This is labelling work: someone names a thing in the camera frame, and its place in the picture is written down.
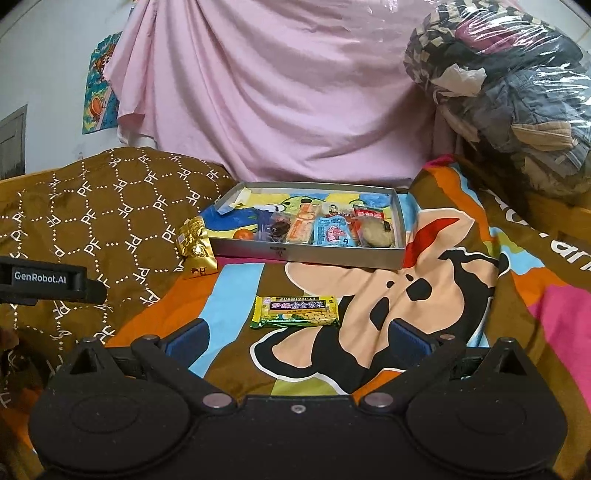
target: metal tray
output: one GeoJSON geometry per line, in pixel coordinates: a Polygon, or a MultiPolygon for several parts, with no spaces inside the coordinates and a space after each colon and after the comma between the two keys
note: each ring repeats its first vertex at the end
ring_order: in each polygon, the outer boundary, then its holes
{"type": "Polygon", "coordinates": [[[392,228],[394,243],[389,248],[369,247],[325,247],[321,245],[302,245],[288,243],[261,242],[256,240],[240,240],[233,238],[216,238],[210,236],[213,253],[220,257],[260,258],[262,260],[283,260],[322,265],[339,265],[343,267],[382,268],[397,270],[402,267],[406,232],[402,220],[402,209],[396,190],[384,187],[368,187],[363,185],[347,185],[340,183],[311,183],[299,181],[256,181],[236,185],[220,198],[214,208],[223,210],[224,205],[234,201],[242,189],[246,187],[254,193],[260,190],[296,190],[305,193],[351,192],[381,193],[390,195],[392,209],[392,228]]]}

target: plastic wrap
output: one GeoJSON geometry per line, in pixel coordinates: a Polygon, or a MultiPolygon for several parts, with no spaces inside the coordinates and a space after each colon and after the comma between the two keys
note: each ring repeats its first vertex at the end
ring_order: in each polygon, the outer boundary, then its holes
{"type": "Polygon", "coordinates": [[[509,159],[532,189],[562,197],[591,187],[582,58],[568,36],[527,13],[457,0],[434,6],[413,31],[404,66],[487,160],[509,159]]]}

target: cartoon poster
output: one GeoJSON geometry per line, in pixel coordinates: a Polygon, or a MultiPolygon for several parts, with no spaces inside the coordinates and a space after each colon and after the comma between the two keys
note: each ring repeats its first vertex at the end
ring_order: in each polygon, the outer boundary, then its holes
{"type": "MultiPolygon", "coordinates": [[[[137,2],[138,0],[132,0],[130,15],[137,2]]],[[[98,44],[90,56],[82,134],[98,132],[118,125],[119,101],[103,77],[103,72],[113,56],[121,34],[122,32],[119,32],[108,36],[98,44]]]]}

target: snack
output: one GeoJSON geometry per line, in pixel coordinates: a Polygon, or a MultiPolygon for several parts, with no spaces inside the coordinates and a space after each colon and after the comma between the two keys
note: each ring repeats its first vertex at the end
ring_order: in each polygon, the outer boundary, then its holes
{"type": "Polygon", "coordinates": [[[355,247],[345,217],[318,217],[314,224],[314,244],[329,247],[355,247]]]}
{"type": "Polygon", "coordinates": [[[285,241],[291,244],[310,243],[312,231],[314,230],[314,221],[320,211],[320,205],[314,203],[304,203],[291,224],[290,231],[287,233],[285,241]]]}
{"type": "Polygon", "coordinates": [[[271,216],[271,242],[283,242],[291,228],[291,215],[286,213],[273,213],[271,216]]]}
{"type": "Polygon", "coordinates": [[[179,229],[178,250],[185,258],[184,276],[201,277],[217,272],[217,260],[200,216],[186,220],[179,229]]]}
{"type": "Polygon", "coordinates": [[[362,216],[358,218],[359,240],[363,247],[388,248],[394,242],[392,226],[387,220],[374,216],[362,216]]]}
{"type": "Polygon", "coordinates": [[[271,212],[257,210],[255,240],[268,242],[271,240],[271,212]]]}
{"type": "Polygon", "coordinates": [[[220,215],[225,215],[228,212],[231,212],[232,210],[235,210],[238,207],[242,207],[245,206],[246,203],[248,202],[248,199],[250,198],[252,192],[247,189],[246,187],[244,187],[240,193],[238,193],[238,196],[236,197],[236,199],[233,202],[228,203],[227,205],[222,205],[217,212],[220,215]]]}
{"type": "Polygon", "coordinates": [[[240,230],[236,230],[232,238],[236,238],[238,240],[254,240],[255,234],[252,233],[248,228],[240,228],[240,230]]]}
{"type": "Polygon", "coordinates": [[[323,202],[322,215],[325,217],[332,217],[334,215],[342,215],[344,217],[352,217],[355,215],[351,205],[341,205],[338,203],[323,202]]]}
{"type": "Polygon", "coordinates": [[[380,220],[385,220],[384,212],[382,210],[371,208],[371,207],[362,207],[359,205],[353,206],[353,211],[358,218],[361,217],[374,217],[379,218],[380,220]]]}
{"type": "Polygon", "coordinates": [[[349,227],[349,233],[351,234],[351,237],[353,238],[355,245],[359,243],[359,237],[357,236],[355,211],[351,205],[324,202],[322,204],[322,214],[325,217],[332,217],[334,215],[340,215],[345,217],[345,220],[347,220],[347,226],[349,227]]]}
{"type": "Polygon", "coordinates": [[[251,328],[339,326],[334,297],[256,297],[251,328]]]}

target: seaweed snack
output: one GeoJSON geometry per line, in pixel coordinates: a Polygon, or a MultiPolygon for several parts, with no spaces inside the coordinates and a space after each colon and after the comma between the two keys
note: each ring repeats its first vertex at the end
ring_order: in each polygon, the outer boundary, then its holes
{"type": "Polygon", "coordinates": [[[325,247],[355,247],[347,220],[341,215],[318,217],[314,223],[314,244],[325,247]]]}
{"type": "Polygon", "coordinates": [[[185,257],[184,276],[201,277],[217,272],[217,260],[200,216],[186,220],[177,238],[178,250],[185,257]]]}
{"type": "Polygon", "coordinates": [[[270,241],[283,242],[291,228],[292,216],[286,213],[273,213],[269,227],[270,241]]]}
{"type": "Polygon", "coordinates": [[[256,297],[251,328],[339,326],[334,297],[256,297]]]}

